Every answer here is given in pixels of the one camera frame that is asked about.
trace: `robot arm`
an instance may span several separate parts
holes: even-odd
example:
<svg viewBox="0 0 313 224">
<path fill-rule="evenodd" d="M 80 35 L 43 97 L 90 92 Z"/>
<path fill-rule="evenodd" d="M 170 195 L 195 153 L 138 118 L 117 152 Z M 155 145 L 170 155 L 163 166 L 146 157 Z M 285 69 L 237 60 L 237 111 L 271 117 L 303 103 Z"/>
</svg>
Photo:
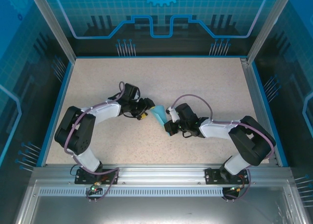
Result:
<svg viewBox="0 0 313 224">
<path fill-rule="evenodd" d="M 230 157 L 220 168 L 220 175 L 225 181 L 237 175 L 243 169 L 253 165 L 258 166 L 271 152 L 268 142 L 255 131 L 240 125 L 248 125 L 265 135 L 275 145 L 274 139 L 251 116 L 245 116 L 240 121 L 219 122 L 208 117 L 198 118 L 188 104 L 183 103 L 176 108 L 169 107 L 167 113 L 172 120 L 164 124 L 170 135 L 182 131 L 183 137 L 219 137 L 232 140 L 238 154 Z"/>
<path fill-rule="evenodd" d="M 107 101 L 114 100 L 118 94 L 112 96 Z M 116 101 L 94 108 L 84 115 L 80 124 L 71 136 L 67 150 L 73 153 L 73 157 L 79 163 L 92 172 L 101 170 L 101 162 L 95 157 L 90 142 L 94 125 L 112 117 L 117 117 L 129 112 L 131 118 L 143 119 L 146 111 L 154 107 L 154 103 L 149 98 L 140 98 L 139 88 L 131 84 L 125 84 L 124 94 Z M 64 147 L 68 134 L 77 118 L 89 108 L 70 107 L 65 113 L 59 125 L 54 139 Z"/>
</svg>

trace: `speckled tabletop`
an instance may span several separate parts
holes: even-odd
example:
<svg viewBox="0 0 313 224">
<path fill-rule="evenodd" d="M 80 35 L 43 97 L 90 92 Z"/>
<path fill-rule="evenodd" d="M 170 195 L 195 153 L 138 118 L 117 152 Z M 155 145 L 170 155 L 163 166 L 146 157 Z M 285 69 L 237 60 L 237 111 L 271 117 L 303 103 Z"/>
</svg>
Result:
<svg viewBox="0 0 313 224">
<path fill-rule="evenodd" d="M 142 97 L 166 108 L 180 95 L 193 93 L 209 102 L 216 120 L 256 118 L 239 58 L 77 59 L 58 125 L 68 107 L 90 107 L 118 93 L 119 81 L 138 86 Z M 183 102 L 198 117 L 210 115 L 196 98 L 178 104 Z M 98 124 L 91 148 L 105 164 L 223 163 L 237 153 L 226 139 L 170 137 L 151 113 L 141 121 L 120 116 Z M 73 164 L 54 140 L 46 162 Z"/>
</svg>

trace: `blue edge trim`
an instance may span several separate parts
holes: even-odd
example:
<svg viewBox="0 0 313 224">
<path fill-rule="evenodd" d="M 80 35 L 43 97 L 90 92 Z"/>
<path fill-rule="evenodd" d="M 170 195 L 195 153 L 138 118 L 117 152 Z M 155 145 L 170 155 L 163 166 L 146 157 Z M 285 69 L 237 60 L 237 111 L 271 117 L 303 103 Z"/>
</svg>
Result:
<svg viewBox="0 0 313 224">
<path fill-rule="evenodd" d="M 150 57 L 154 57 L 154 56 L 146 56 L 146 57 L 142 56 L 142 57 L 137 57 L 137 58 L 150 58 Z M 208 56 L 171 56 L 171 57 L 208 57 Z M 243 58 L 246 56 L 222 56 L 222 57 L 223 58 L 226 58 L 226 57 L 227 58 L 235 58 L 235 57 L 236 58 L 238 58 L 238 57 Z M 116 57 L 99 57 L 99 56 L 98 57 L 83 57 L 83 56 L 81 56 L 81 57 L 77 57 L 77 58 L 116 58 Z M 67 87 L 68 87 L 68 84 L 70 81 L 70 77 L 71 77 L 71 74 L 73 72 L 73 67 L 74 67 L 74 65 L 72 65 L 71 63 L 68 64 L 67 71 L 65 73 L 64 80 L 62 82 L 60 92 L 59 92 L 59 95 L 58 95 L 58 98 L 57 98 L 57 101 L 56 101 L 56 104 L 55 104 L 55 107 L 54 107 L 54 110 L 53 110 L 53 113 L 51 116 L 51 121 L 49 123 L 47 133 L 45 135 L 43 147 L 42 147 L 42 150 L 40 152 L 40 155 L 39 155 L 39 158 L 37 161 L 37 167 L 43 166 L 45 164 L 46 158 L 48 156 L 49 148 L 50 148 L 51 141 L 53 138 L 53 132 L 55 131 L 56 124 L 58 122 L 58 117 L 60 115 L 60 111 L 61 111 L 61 108 L 63 105 L 63 101 L 64 101 Z M 255 62 L 252 63 L 252 68 L 253 68 L 253 71 L 255 73 L 255 77 L 256 77 L 260 92 L 261 92 L 262 100 L 264 102 L 265 109 L 266 109 L 266 112 L 268 114 L 269 122 L 270 122 L 270 125 L 272 128 L 273 134 L 274 134 L 274 138 L 276 140 L 276 146 L 277 146 L 277 149 L 279 152 L 280 159 L 282 161 L 282 166 L 288 167 L 286 156 L 285 156 L 285 153 L 284 153 L 284 150 L 283 150 L 283 147 L 282 147 L 282 144 L 281 144 L 278 132 L 277 132 L 277 128 L 276 128 L 275 123 L 274 123 L 272 113 L 271 113 L 270 108 L 269 108 L 268 101 L 266 99 L 266 95 L 265 95 L 265 92 L 264 92 L 264 89 L 262 86 L 259 72 L 258 72 L 256 65 L 255 65 Z"/>
<path fill-rule="evenodd" d="M 59 91 L 57 101 L 54 106 L 54 110 L 53 110 L 51 120 L 47 129 L 47 133 L 45 135 L 43 147 L 40 151 L 39 158 L 37 160 L 37 165 L 36 165 L 37 167 L 42 167 L 45 165 L 45 161 L 47 159 L 50 145 L 53 139 L 53 133 L 55 131 L 55 128 L 58 122 L 58 118 L 61 112 L 61 108 L 64 102 L 65 94 L 67 92 L 67 88 L 68 88 L 68 84 L 70 81 L 70 77 L 73 72 L 73 68 L 74 68 L 74 65 L 72 65 L 71 62 L 69 62 L 67 66 L 67 71 L 65 72 L 64 79 L 63 79 L 63 82 Z"/>
<path fill-rule="evenodd" d="M 284 149 L 283 149 L 282 143 L 280 141 L 280 138 L 279 138 L 279 135 L 278 135 L 278 131 L 277 131 L 277 128 L 276 128 L 275 123 L 274 123 L 273 115 L 272 115 L 272 112 L 270 111 L 268 100 L 266 98 L 266 95 L 265 95 L 265 92 L 264 92 L 264 89 L 263 89 L 261 78 L 260 78 L 258 69 L 256 68 L 256 65 L 255 65 L 254 61 L 252 62 L 252 68 L 253 68 L 253 71 L 254 71 L 254 74 L 255 74 L 255 77 L 256 77 L 256 81 L 258 83 L 258 86 L 259 86 L 259 89 L 260 89 L 260 92 L 261 92 L 262 100 L 263 100 L 264 105 L 265 105 L 265 110 L 266 110 L 266 112 L 268 114 L 269 123 L 270 123 L 270 126 L 272 128 L 272 131 L 273 131 L 273 134 L 274 134 L 274 138 L 276 140 L 276 147 L 278 149 L 279 157 L 280 157 L 280 159 L 282 161 L 282 166 L 283 167 L 288 167 L 288 163 L 287 163 L 287 159 L 286 159 L 286 156 L 285 156 L 285 153 L 284 153 Z"/>
</svg>

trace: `beige work surface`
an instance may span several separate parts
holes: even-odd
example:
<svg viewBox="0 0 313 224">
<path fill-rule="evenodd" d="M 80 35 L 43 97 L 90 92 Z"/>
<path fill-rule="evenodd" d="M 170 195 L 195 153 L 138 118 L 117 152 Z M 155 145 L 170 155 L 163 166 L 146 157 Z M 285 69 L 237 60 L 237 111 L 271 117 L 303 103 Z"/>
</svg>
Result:
<svg viewBox="0 0 313 224">
<path fill-rule="evenodd" d="M 78 59 L 58 125 L 68 107 L 90 107 L 118 93 L 119 81 L 138 86 L 143 98 L 165 108 L 182 94 L 193 93 L 209 102 L 213 119 L 255 118 L 239 58 Z M 184 102 L 198 117 L 210 116 L 208 107 L 197 98 L 186 97 L 178 104 Z M 170 137 L 148 114 L 141 121 L 120 116 L 95 126 L 91 148 L 102 163 L 223 163 L 237 153 L 226 139 L 183 138 L 181 133 Z M 46 162 L 73 164 L 54 140 Z"/>
</svg>

